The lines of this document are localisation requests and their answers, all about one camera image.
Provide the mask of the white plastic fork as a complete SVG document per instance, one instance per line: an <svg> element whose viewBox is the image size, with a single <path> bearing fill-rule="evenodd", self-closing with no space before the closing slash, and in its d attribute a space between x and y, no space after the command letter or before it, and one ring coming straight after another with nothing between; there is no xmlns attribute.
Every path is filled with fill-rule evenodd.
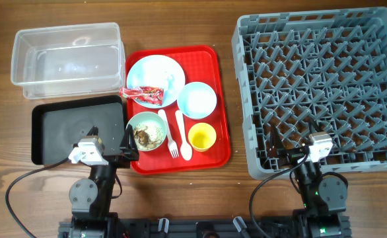
<svg viewBox="0 0 387 238"><path fill-rule="evenodd" d="M166 137L167 137L167 140L168 140L168 150L169 150L172 158L175 159L175 158L177 158L179 156L178 147L177 147L176 142L172 138L172 135L171 135L171 132L170 132L170 126L168 124L168 119L167 119L167 116L166 116L166 112L163 109L160 109L158 111L158 115L162 118L162 120L164 121L164 124L166 126Z"/></svg>

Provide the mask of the light blue plate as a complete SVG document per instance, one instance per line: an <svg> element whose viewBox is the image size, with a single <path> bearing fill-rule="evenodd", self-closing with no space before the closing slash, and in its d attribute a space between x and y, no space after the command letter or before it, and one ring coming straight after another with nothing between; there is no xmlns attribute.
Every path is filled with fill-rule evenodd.
<svg viewBox="0 0 387 238"><path fill-rule="evenodd" d="M164 89L162 105L154 105L140 100L135 102L146 108L163 108L176 101L186 84L186 76L180 64L164 55L151 55L138 60L129 70L126 78L129 89L141 86Z"/></svg>

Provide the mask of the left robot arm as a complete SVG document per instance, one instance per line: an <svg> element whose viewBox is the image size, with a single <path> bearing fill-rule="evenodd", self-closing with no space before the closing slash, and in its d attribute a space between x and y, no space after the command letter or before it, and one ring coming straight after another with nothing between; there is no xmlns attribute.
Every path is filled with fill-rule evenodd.
<svg viewBox="0 0 387 238"><path fill-rule="evenodd" d="M118 169L128 169L132 161L139 159L139 151L128 125L115 155L104 154L105 145L98 136L98 128L92 127L87 136L73 146L69 158L73 164L83 163L90 167L86 179L75 182L69 191L72 219L69 227L59 228L59 237L126 237L124 225L118 214L110 211L114 184L118 182Z"/></svg>

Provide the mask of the food scraps and rice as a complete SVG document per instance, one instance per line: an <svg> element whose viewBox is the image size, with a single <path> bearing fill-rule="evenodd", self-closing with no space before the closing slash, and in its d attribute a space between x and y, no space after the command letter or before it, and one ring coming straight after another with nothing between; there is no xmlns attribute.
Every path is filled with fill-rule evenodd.
<svg viewBox="0 0 387 238"><path fill-rule="evenodd" d="M141 151L157 148L166 137L165 131L155 121L145 121L136 125L133 134L137 148Z"/></svg>

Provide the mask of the yellow plastic cup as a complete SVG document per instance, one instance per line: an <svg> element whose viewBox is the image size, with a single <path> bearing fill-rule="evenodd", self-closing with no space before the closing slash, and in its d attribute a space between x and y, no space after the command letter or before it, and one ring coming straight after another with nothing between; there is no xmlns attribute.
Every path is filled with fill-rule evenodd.
<svg viewBox="0 0 387 238"><path fill-rule="evenodd" d="M188 141L199 152L210 149L217 140L217 133L210 124L200 122L194 124L188 132Z"/></svg>

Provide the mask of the red snack wrapper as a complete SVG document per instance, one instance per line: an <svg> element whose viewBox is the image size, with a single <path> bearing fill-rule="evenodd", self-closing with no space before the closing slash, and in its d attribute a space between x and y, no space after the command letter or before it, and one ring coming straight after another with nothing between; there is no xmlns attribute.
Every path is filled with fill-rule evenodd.
<svg viewBox="0 0 387 238"><path fill-rule="evenodd" d="M120 96L161 106L164 99L164 89L149 86L135 87L132 89L122 87L120 89Z"/></svg>

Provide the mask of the white plastic spoon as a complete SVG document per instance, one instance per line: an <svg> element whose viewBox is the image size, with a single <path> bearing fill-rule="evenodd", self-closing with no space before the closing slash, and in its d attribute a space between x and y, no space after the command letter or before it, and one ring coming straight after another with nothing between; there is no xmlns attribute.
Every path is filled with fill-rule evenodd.
<svg viewBox="0 0 387 238"><path fill-rule="evenodd" d="M181 110L175 112L176 122L182 139L182 144L180 146L180 153L184 160L189 161L192 158L193 152L192 147L186 139L186 130L184 125L184 115Z"/></svg>

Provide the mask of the green bowl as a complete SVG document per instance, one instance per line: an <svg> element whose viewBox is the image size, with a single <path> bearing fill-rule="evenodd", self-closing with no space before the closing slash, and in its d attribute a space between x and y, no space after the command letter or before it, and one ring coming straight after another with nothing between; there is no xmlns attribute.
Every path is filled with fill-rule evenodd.
<svg viewBox="0 0 387 238"><path fill-rule="evenodd" d="M139 151L152 151L161 146L166 138L163 119L154 112L140 112L128 124L133 128L133 136Z"/></svg>

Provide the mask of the light blue bowl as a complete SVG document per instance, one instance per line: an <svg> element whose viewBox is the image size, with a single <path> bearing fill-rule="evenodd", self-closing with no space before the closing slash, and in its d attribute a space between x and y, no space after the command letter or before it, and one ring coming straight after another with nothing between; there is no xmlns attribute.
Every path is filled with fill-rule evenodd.
<svg viewBox="0 0 387 238"><path fill-rule="evenodd" d="M206 83L185 85L177 99L178 108L188 118L199 120L208 117L217 106L217 95Z"/></svg>

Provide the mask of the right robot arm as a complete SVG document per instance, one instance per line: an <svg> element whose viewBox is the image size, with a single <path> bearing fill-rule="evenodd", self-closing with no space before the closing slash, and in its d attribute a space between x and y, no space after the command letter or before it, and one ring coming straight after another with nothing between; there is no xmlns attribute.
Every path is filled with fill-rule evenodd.
<svg viewBox="0 0 387 238"><path fill-rule="evenodd" d="M310 121L308 142L301 147L287 149L275 125L271 125L269 154L287 159L293 166L290 175L296 179L304 208L293 212L296 237L351 237L349 218L343 216L349 187L347 179L336 172L323 173L320 160L327 157L334 146L332 137L317 123Z"/></svg>

